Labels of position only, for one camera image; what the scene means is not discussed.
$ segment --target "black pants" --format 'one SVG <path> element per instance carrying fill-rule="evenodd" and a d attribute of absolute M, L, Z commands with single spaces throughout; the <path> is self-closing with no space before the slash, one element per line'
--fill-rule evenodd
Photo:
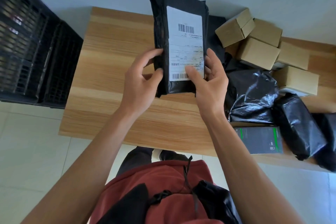
<path fill-rule="evenodd" d="M 131 150 L 124 161 L 121 163 L 117 176 L 135 167 L 150 164 L 152 162 L 153 148 L 137 146 Z M 177 154 L 175 151 L 162 150 L 160 160 L 183 160 L 188 161 L 186 155 Z"/>

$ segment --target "hand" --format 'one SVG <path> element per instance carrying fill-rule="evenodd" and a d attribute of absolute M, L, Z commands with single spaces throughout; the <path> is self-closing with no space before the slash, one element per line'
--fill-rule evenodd
<path fill-rule="evenodd" d="M 163 49 L 145 52 L 134 60 L 125 73 L 124 95 L 120 109 L 130 112 L 138 118 L 151 105 L 155 98 L 159 82 L 163 77 L 163 70 L 157 69 L 153 74 L 142 74 L 142 70 L 152 64 L 152 58 L 162 53 Z"/>
<path fill-rule="evenodd" d="M 208 82 L 193 66 L 185 66 L 186 73 L 196 86 L 196 103 L 203 120 L 208 114 L 224 113 L 224 100 L 229 83 L 222 63 L 213 50 L 209 48 L 207 54 L 204 72 L 208 76 Z"/>

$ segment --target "person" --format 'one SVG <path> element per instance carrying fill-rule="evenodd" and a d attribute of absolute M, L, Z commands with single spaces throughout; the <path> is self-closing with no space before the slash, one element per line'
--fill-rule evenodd
<path fill-rule="evenodd" d="M 23 224 L 86 223 L 90 217 L 90 223 L 210 224 L 222 223 L 219 217 L 209 217 L 213 212 L 216 216 L 232 213 L 222 198 L 218 200 L 225 190 L 213 185 L 206 163 L 170 151 L 162 152 L 163 161 L 151 163 L 152 149 L 137 147 L 127 155 L 116 178 L 105 186 L 125 135 L 155 97 L 163 71 L 142 75 L 142 70 L 161 53 L 162 49 L 154 49 L 135 59 L 125 74 L 120 107 Z M 195 84 L 199 113 L 241 222 L 303 223 L 225 118 L 228 78 L 211 49 L 205 64 L 206 80 L 193 66 L 185 70 Z"/>

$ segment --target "white tile floor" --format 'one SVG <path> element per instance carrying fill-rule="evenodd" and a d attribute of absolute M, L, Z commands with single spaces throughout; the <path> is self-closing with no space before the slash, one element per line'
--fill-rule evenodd
<path fill-rule="evenodd" d="M 0 102 L 0 223 L 19 223 L 89 145 L 90 140 L 57 135 L 62 113 Z M 108 181 L 133 148 L 122 145 Z M 228 188 L 218 158 L 193 159 L 203 159 L 214 182 Z M 336 223 L 336 174 L 260 166 L 307 223 Z"/>

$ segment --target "red shirt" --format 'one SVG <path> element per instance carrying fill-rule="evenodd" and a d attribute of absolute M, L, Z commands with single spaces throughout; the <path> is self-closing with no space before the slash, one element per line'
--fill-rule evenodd
<path fill-rule="evenodd" d="M 184 186 L 183 166 L 186 161 L 167 160 L 154 162 L 129 170 L 111 180 L 100 195 L 98 203 L 91 215 L 90 224 L 99 219 L 118 202 L 125 194 L 138 184 L 145 183 L 149 198 L 163 190 L 172 193 L 158 205 L 149 207 L 145 219 L 146 224 L 219 224 L 219 220 L 209 220 L 202 203 L 198 202 L 197 214 L 194 199 L 188 188 Z M 188 182 L 194 188 L 199 181 L 213 183 L 208 166 L 203 160 L 192 161 L 188 172 Z"/>

